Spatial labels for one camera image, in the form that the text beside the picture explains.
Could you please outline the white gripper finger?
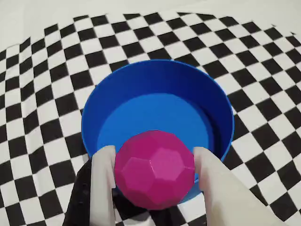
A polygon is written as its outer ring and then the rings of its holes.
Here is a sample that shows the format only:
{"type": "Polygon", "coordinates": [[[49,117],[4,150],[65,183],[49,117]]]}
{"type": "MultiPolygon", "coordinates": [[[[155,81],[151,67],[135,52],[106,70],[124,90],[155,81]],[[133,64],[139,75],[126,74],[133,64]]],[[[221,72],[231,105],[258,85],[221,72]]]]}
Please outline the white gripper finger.
{"type": "Polygon", "coordinates": [[[212,152],[193,149],[209,226],[284,226],[212,152]]]}

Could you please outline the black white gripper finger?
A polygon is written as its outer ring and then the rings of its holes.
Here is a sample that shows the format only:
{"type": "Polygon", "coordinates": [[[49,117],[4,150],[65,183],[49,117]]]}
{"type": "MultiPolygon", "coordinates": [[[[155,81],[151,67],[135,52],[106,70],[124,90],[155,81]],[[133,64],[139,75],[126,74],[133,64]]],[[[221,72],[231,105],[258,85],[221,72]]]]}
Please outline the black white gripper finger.
{"type": "Polygon", "coordinates": [[[64,226],[114,226],[115,213],[112,189],[114,179],[115,146],[97,151],[78,171],[64,226]]]}

